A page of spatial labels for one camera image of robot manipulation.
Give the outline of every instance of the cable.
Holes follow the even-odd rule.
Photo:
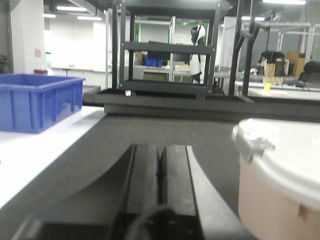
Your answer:
[[[180,217],[175,213],[175,211],[168,205],[161,205],[154,208],[151,208],[150,210],[146,211],[144,214],[137,217],[134,222],[130,225],[128,232],[124,238],[124,240],[138,240],[140,239],[140,234],[143,231],[144,228],[146,228],[148,222],[153,217],[159,215],[159,214],[166,214],[169,217],[172,217],[176,225],[178,226],[178,234],[180,235],[177,239],[183,239],[183,234],[189,234],[190,232],[184,227],[183,223],[180,220]]]

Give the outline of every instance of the ceiling light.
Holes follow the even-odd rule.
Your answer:
[[[305,5],[306,0],[263,0],[268,4],[292,4],[292,5]]]
[[[250,19],[251,19],[251,17],[249,17],[249,16],[243,16],[243,17],[242,17],[242,20],[250,20]],[[264,17],[257,16],[254,20],[256,20],[256,21],[264,21],[265,18],[264,18]]]
[[[94,20],[94,21],[101,21],[102,20],[102,18],[98,17],[98,16],[78,16],[77,18],[81,19],[81,20]]]
[[[56,15],[54,15],[54,14],[47,14],[47,13],[44,13],[43,16],[45,18],[52,18],[52,19],[54,19],[56,17]]]
[[[85,7],[77,7],[77,6],[57,6],[56,9],[62,10],[62,11],[77,11],[77,12],[87,11]]]

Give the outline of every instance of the blue plastic crate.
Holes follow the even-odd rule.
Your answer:
[[[0,131],[40,133],[81,110],[84,80],[0,74]]]
[[[153,59],[153,58],[148,58],[148,55],[143,55],[143,61],[145,66],[149,66],[149,67],[162,67],[162,60],[159,60],[158,65],[157,65],[157,59]]]

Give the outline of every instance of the shelf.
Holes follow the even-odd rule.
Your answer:
[[[121,89],[158,93],[184,93],[192,95],[209,95],[210,90],[202,84],[186,84],[177,82],[159,82],[152,80],[123,81]]]
[[[131,51],[152,51],[152,52],[165,52],[174,54],[200,54],[211,55],[214,50],[211,46],[191,46],[191,45],[178,45],[168,43],[140,43],[126,41],[123,44],[124,49]]]
[[[219,1],[198,0],[127,0],[127,10],[134,15],[176,16],[177,18],[210,20],[215,17]]]

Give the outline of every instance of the lid handle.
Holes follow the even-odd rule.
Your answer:
[[[248,163],[252,162],[254,155],[262,156],[265,149],[274,149],[276,146],[264,136],[259,136],[257,132],[247,133],[237,128],[235,138],[233,138],[236,148]]]

